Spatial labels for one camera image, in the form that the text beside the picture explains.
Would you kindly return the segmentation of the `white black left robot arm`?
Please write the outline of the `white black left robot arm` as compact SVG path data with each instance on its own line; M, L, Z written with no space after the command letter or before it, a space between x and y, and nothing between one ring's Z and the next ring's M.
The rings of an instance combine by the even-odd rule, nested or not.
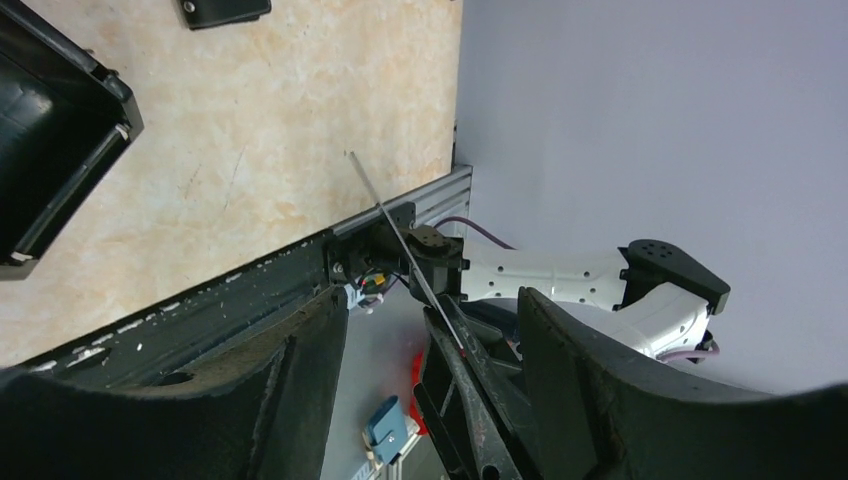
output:
M575 259L422 226L329 231L1 373L5 479L315 479L348 324L399 274L414 399L451 479L843 479L847 389L777 397L674 369L729 286L674 245Z

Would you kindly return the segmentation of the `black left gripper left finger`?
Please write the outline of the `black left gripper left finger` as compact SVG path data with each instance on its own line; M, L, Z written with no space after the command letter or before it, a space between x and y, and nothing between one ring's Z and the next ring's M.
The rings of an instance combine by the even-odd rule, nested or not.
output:
M317 479L348 324L329 288L174 384L1 374L5 479Z

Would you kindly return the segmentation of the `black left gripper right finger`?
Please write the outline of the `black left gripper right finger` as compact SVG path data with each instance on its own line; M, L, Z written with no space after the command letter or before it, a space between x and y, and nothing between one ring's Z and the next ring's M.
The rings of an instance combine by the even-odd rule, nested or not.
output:
M774 396L697 377L532 288L518 315L545 479L843 479L847 389Z

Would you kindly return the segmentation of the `black blue card holder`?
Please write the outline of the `black blue card holder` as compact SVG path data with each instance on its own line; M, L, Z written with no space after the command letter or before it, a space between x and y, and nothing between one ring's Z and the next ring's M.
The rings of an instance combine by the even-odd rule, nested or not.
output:
M203 30L258 20L272 10L270 0L177 0L190 30Z

